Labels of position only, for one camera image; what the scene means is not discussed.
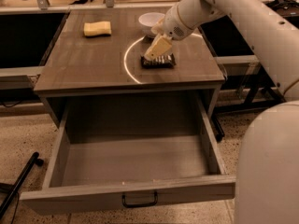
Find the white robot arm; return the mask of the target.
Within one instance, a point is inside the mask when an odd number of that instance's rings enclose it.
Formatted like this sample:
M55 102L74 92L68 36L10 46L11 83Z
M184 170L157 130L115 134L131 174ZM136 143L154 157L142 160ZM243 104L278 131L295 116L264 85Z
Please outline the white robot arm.
M247 128L235 180L235 224L299 224L299 29L261 0L181 0L151 29L145 56L222 16L257 58L280 103Z

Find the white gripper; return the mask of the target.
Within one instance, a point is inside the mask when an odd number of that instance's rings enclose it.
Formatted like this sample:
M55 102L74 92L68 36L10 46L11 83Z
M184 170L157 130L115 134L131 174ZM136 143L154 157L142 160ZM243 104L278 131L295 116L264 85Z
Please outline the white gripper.
M181 8L179 4L171 7L151 28L156 36L144 38L144 43L147 45L145 59L153 61L165 55L172 48L172 39L184 39L193 32L194 26L194 16L189 15L185 8Z

